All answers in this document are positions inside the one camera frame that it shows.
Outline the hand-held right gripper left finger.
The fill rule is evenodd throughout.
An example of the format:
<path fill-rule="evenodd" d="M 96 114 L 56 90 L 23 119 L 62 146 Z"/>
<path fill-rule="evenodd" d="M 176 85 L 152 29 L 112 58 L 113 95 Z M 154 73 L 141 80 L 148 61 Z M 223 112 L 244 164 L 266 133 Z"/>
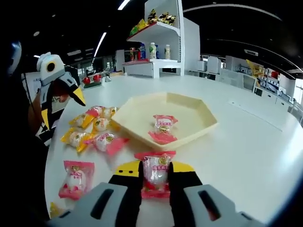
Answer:
<path fill-rule="evenodd" d="M 120 165 L 108 183 L 82 196 L 73 210 L 48 221 L 50 227 L 134 227 L 142 202 L 143 163 Z"/>

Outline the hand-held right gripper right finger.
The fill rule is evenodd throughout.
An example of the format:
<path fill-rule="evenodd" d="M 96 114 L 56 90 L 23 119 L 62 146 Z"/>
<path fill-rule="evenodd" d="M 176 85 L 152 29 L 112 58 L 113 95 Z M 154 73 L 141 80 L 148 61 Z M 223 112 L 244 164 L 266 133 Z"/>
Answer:
<path fill-rule="evenodd" d="M 209 184 L 202 184 L 192 166 L 169 164 L 170 206 L 176 227 L 263 227 Z"/>

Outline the person's left hand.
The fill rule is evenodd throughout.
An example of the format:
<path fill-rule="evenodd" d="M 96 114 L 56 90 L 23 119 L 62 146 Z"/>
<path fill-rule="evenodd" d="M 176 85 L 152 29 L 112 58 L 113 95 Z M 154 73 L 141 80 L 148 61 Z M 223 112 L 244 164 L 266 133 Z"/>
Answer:
<path fill-rule="evenodd" d="M 59 81 L 55 81 L 53 83 L 53 96 L 59 97 L 59 102 L 64 103 L 69 98 L 69 93 Z"/>

